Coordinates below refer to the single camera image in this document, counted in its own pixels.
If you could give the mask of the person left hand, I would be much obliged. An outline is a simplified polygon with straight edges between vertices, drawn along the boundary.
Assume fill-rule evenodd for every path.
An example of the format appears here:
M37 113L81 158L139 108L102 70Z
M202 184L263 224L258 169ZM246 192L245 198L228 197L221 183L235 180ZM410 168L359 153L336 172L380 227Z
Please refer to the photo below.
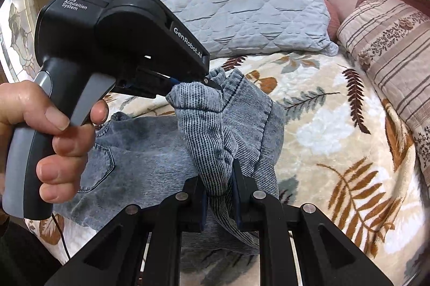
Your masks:
M90 111L90 123L72 127L69 118L52 104L42 88L32 81L1 85L1 191L4 191L6 158L14 125L21 122L52 135L54 154L39 161L37 176L42 181L40 197L48 203L71 200L80 188L87 153L95 143L95 126L109 115L108 105L99 100Z

